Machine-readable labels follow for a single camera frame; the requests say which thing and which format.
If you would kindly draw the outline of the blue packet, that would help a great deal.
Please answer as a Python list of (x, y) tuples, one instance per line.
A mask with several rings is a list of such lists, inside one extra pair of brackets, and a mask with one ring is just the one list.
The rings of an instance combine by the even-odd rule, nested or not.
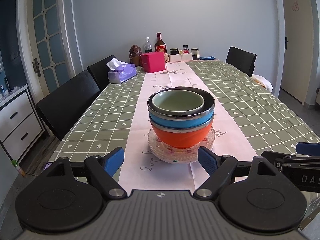
[(216, 58), (213, 56), (203, 56), (200, 57), (200, 60), (216, 60)]

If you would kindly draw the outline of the large glass plate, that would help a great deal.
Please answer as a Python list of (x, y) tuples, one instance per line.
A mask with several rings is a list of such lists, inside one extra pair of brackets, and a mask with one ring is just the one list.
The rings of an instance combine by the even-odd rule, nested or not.
[[(211, 136), (215, 136), (215, 130), (213, 127), (211, 127), (211, 130), (209, 132)], [(164, 155), (159, 152), (156, 152), (156, 150), (151, 147), (151, 141), (152, 139), (155, 139), (157, 135), (155, 134), (154, 130), (151, 128), (148, 132), (148, 144), (150, 151), (161, 161), (164, 161), (166, 163), (171, 163), (171, 164), (189, 164), (189, 163), (194, 163), (198, 161), (197, 154), (195, 155)]]

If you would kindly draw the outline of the right side black chair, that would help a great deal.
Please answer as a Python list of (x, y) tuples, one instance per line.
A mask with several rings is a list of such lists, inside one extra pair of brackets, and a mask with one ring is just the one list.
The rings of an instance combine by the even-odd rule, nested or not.
[(226, 58), (226, 63), (233, 65), (238, 70), (252, 77), (254, 71), (254, 63), (257, 55), (244, 51), (236, 47), (230, 47)]

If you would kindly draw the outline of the white box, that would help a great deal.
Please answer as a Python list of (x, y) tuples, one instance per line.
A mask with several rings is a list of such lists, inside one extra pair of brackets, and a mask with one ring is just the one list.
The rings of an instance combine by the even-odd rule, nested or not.
[(169, 55), (169, 61), (170, 62), (180, 62), (182, 61), (182, 55), (176, 54), (176, 55)]
[(191, 61), (193, 59), (192, 53), (182, 54), (181, 61)]

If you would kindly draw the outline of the white box left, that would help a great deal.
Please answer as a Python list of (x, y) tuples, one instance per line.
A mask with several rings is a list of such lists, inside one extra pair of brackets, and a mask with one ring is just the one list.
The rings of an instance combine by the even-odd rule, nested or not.
[(169, 61), (170, 62), (180, 62), (182, 61), (182, 55), (176, 54), (176, 55), (169, 55)]

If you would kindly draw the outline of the cream door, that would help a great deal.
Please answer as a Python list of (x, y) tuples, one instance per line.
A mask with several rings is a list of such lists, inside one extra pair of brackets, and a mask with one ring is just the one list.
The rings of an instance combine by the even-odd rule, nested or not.
[(283, 0), (285, 56), (281, 88), (304, 103), (313, 63), (313, 15), (310, 0)]

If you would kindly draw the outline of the near black chair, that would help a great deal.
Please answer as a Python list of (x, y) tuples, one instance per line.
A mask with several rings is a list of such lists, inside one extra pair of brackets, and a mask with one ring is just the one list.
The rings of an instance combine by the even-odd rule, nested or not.
[(36, 110), (60, 141), (100, 94), (91, 74), (84, 70), (36, 104)]

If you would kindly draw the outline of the red label small jar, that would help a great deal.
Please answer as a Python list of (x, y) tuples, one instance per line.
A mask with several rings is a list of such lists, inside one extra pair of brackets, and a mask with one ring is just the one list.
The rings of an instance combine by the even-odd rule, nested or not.
[(189, 54), (189, 48), (188, 48), (188, 45), (187, 45), (187, 44), (184, 44), (184, 45), (183, 45), (183, 53), (184, 53), (184, 54)]

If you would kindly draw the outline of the blue steel bowl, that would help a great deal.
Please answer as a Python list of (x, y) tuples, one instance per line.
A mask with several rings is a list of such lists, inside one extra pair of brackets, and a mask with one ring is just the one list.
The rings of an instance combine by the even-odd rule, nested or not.
[[(183, 89), (196, 92), (200, 94), (204, 98), (204, 106), (196, 111), (193, 114), (164, 114), (157, 111), (153, 106), (151, 99), (157, 93), (166, 90), (173, 89)], [(199, 126), (206, 121), (208, 121), (212, 116), (214, 116), (215, 109), (215, 99), (214, 96), (202, 89), (194, 88), (194, 87), (176, 87), (176, 88), (168, 88), (158, 92), (153, 93), (147, 100), (147, 106), (149, 111), (150, 119), (152, 119), (155, 123), (168, 127), (168, 128), (192, 128), (195, 126)]]

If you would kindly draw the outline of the white drawer cabinet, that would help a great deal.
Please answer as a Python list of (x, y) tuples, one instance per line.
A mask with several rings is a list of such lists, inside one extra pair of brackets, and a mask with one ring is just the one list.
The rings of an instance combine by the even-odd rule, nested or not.
[(1, 147), (21, 161), (45, 132), (27, 85), (1, 97)]

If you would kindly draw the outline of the purple tissue pack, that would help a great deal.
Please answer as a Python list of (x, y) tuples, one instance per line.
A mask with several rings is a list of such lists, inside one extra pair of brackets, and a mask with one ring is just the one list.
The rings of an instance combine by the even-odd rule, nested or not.
[(135, 64), (122, 62), (116, 58), (109, 61), (106, 66), (109, 68), (107, 74), (109, 83), (121, 84), (137, 74)]

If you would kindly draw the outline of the green ceramic bowl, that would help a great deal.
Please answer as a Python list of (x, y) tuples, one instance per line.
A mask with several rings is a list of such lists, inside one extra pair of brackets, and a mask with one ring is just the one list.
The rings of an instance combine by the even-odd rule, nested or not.
[(204, 106), (204, 98), (193, 91), (173, 89), (161, 91), (151, 99), (152, 106), (164, 114), (193, 114)]

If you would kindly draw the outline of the orange steel bowl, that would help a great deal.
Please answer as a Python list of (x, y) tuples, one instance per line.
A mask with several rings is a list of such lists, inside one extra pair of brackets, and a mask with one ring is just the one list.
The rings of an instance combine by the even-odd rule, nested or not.
[(157, 137), (174, 148), (190, 148), (201, 142), (210, 132), (214, 117), (192, 128), (168, 128), (150, 120)]

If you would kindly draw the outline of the dark filled glass jar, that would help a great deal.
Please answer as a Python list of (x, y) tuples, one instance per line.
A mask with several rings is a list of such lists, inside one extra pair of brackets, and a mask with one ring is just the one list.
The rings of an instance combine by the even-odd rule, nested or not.
[(192, 53), (192, 56), (193, 56), (193, 60), (199, 60), (200, 59), (199, 48), (191, 48), (191, 53)]

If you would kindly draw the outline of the amber liquor bottle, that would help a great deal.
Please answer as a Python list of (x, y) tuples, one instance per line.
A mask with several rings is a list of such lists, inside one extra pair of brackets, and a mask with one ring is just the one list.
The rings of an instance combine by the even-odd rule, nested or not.
[(162, 40), (162, 34), (157, 33), (157, 42), (155, 43), (155, 51), (167, 53), (167, 45)]

